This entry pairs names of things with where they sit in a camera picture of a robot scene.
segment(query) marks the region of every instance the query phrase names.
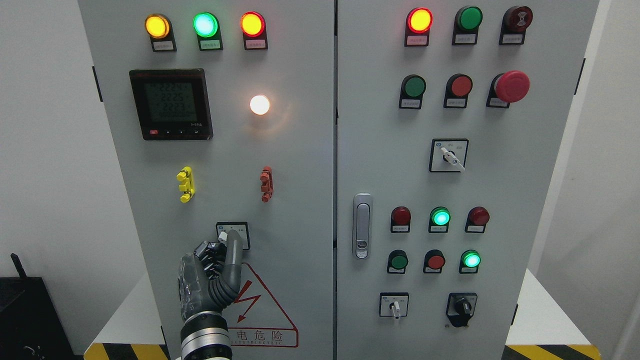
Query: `red warning triangle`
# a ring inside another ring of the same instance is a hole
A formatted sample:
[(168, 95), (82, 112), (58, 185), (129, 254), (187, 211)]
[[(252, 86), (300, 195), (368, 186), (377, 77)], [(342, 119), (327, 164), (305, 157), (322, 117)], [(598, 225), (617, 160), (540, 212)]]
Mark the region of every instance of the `red warning triangle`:
[(298, 328), (248, 263), (243, 263), (241, 284), (238, 298), (223, 312), (231, 345), (298, 347)]

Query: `robotic arm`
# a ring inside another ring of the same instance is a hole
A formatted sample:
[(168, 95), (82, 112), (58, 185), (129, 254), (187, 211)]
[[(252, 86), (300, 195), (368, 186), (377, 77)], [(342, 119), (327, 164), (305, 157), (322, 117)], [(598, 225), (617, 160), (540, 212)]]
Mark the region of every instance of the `robotic arm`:
[(180, 260), (182, 360), (231, 360), (222, 311), (238, 296), (241, 265), (242, 239), (235, 230), (221, 233), (218, 241), (203, 242)]

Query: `white wall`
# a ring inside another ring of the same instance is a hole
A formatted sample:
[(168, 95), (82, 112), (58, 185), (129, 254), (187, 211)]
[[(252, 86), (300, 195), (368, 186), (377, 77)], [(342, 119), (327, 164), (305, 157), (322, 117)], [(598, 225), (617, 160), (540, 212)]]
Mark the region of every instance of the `white wall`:
[(0, 2), (0, 276), (42, 276), (82, 354), (143, 275), (76, 0)]
[(537, 273), (615, 360), (640, 358), (638, 18), (637, 0), (611, 1)]

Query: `red push button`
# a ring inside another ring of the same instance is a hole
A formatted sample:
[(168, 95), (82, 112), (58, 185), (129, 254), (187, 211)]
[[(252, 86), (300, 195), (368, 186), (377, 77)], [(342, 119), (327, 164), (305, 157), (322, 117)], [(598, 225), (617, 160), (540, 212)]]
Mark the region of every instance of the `red push button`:
[(395, 225), (408, 225), (411, 222), (411, 211), (404, 206), (398, 206), (391, 212), (391, 221)]
[(450, 90), (455, 96), (463, 97), (471, 92), (472, 87), (471, 78), (466, 75), (460, 75), (451, 83)]
[(485, 226), (489, 222), (489, 211), (482, 206), (471, 209), (469, 211), (469, 221), (476, 226)]
[(504, 14), (504, 25), (516, 33), (523, 33), (532, 21), (533, 11), (528, 6), (514, 6)]
[(504, 73), (495, 82), (495, 94), (504, 102), (517, 102), (527, 95), (530, 84), (527, 74), (512, 70)]
[(439, 255), (433, 256), (429, 259), (427, 265), (434, 270), (441, 269), (444, 266), (444, 258)]

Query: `lcd display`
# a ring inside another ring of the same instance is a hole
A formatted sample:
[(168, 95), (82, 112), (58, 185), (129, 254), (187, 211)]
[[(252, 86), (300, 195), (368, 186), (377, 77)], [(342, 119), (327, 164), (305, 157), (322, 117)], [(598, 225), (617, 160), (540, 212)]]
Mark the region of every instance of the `lcd display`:
[(191, 83), (145, 83), (151, 121), (198, 122)]

